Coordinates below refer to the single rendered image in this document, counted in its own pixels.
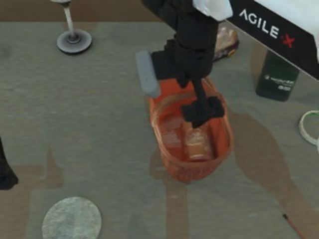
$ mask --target basket rim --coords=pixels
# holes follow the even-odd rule
[[[156,139],[159,144],[159,149],[161,154],[169,158],[170,161],[173,162],[174,164],[179,165],[181,167],[202,168],[204,166],[211,165],[211,163],[214,162],[215,160],[222,161],[231,153],[234,147],[234,136],[233,136],[233,131],[231,129],[229,120],[228,120],[227,103],[224,97],[217,91],[215,86],[210,82],[210,80],[207,77],[203,79],[203,83],[209,88],[209,90],[206,90],[207,95],[217,96],[221,100],[222,105],[225,109],[225,114],[222,117],[222,124],[223,124],[224,130],[226,131],[226,135],[227,135],[229,143],[228,143],[227,151],[222,156],[213,160],[205,161],[205,162],[184,162],[173,157],[166,149],[164,143],[160,140],[161,134],[160,134],[159,125],[157,124],[157,118],[158,118],[159,112],[161,112],[166,107],[168,107],[167,104],[175,103],[179,100],[187,99],[190,97],[195,97],[196,96],[195,92],[186,92],[186,93],[181,93],[177,95],[167,96],[164,99],[162,99],[160,102],[158,102],[157,105],[151,111],[151,124],[152,124],[152,128],[154,129],[154,133],[156,135]]]

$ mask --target orange container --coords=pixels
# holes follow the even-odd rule
[[[185,141],[185,129],[193,129],[184,122],[180,107],[196,99],[192,84],[181,89],[175,79],[161,81],[161,96],[150,99],[151,123],[163,164],[172,178],[182,182],[207,177],[233,149],[233,133],[228,122],[226,102],[208,79],[203,80],[203,86],[206,95],[217,96],[225,108],[224,117],[211,119],[196,129],[205,135],[207,145],[204,146],[190,145]],[[203,157],[193,160],[192,153],[195,152],[203,152]]]

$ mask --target dark green bottle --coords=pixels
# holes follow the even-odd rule
[[[288,100],[300,70],[275,53],[268,51],[256,94],[276,101]]]

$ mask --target red stick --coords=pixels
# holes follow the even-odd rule
[[[296,227],[296,225],[290,221],[290,219],[288,218],[287,214],[283,214],[284,219],[286,219],[286,221],[289,223],[289,225],[295,230],[295,232],[300,236],[301,239],[306,239],[306,237],[304,236],[304,234],[302,234],[299,229]]]

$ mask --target red x logo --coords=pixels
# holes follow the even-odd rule
[[[283,43],[285,44],[285,45],[288,45],[288,47],[289,48],[292,48],[293,47],[293,42],[295,41],[295,39],[293,38],[293,37],[289,37],[288,36],[288,34],[285,34],[285,40],[283,40]]]

